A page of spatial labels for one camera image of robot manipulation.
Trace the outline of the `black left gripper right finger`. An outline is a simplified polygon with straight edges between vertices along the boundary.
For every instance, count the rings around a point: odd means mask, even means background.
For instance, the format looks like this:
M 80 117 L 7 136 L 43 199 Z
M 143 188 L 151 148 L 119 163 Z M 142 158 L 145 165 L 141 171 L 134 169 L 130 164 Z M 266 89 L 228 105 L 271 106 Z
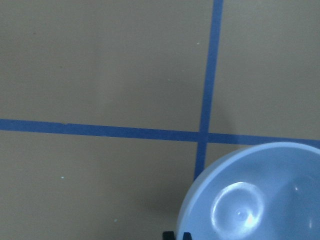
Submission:
M 184 232 L 182 236 L 182 240 L 193 240 L 190 232 Z

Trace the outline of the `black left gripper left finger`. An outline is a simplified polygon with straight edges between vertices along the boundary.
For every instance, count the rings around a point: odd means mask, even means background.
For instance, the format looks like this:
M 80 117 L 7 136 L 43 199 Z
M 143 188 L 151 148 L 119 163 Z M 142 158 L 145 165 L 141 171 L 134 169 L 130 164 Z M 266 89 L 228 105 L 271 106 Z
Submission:
M 162 240 L 175 240 L 175 233 L 173 231 L 164 231 L 162 233 Z

